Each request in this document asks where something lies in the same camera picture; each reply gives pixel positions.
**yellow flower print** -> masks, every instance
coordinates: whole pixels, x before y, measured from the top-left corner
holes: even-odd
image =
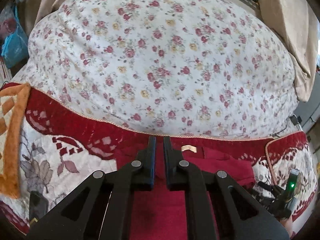
[[[95,13],[95,14],[98,14],[100,11],[100,9],[97,7],[97,8],[92,8],[92,12]]]
[[[93,114],[90,108],[85,109],[88,114]]]
[[[112,24],[112,28],[113,28],[114,30],[118,31],[118,30],[119,30],[119,25],[118,25],[118,23],[113,23],[113,24]]]
[[[198,96],[202,96],[203,95],[203,89],[196,89],[196,93]]]
[[[192,50],[194,50],[194,51],[197,51],[197,46],[196,46],[196,44],[190,43],[189,46],[190,46],[190,49],[192,49]]]
[[[201,62],[197,64],[197,70],[203,70],[203,64]]]
[[[165,22],[166,22],[167,25],[169,25],[169,26],[175,26],[175,25],[176,25],[175,20],[165,20]]]
[[[119,42],[118,42],[118,46],[119,46],[120,48],[124,48],[124,47],[125,47],[125,41],[119,41]]]
[[[208,10],[205,7],[201,6],[201,10],[204,14],[208,14]]]
[[[141,90],[141,95],[143,98],[149,98],[149,93],[146,90]]]
[[[125,66],[119,66],[118,70],[120,73],[126,73],[127,72],[127,68]]]
[[[234,51],[235,51],[235,53],[236,53],[237,56],[240,55],[240,50],[239,50],[239,49],[234,49]]]

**blue fabric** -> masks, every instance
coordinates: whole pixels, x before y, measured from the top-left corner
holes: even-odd
[[[1,51],[1,56],[7,68],[12,68],[21,60],[29,57],[28,37],[20,25],[16,6],[14,7],[14,16],[17,22],[17,29],[5,38]]]

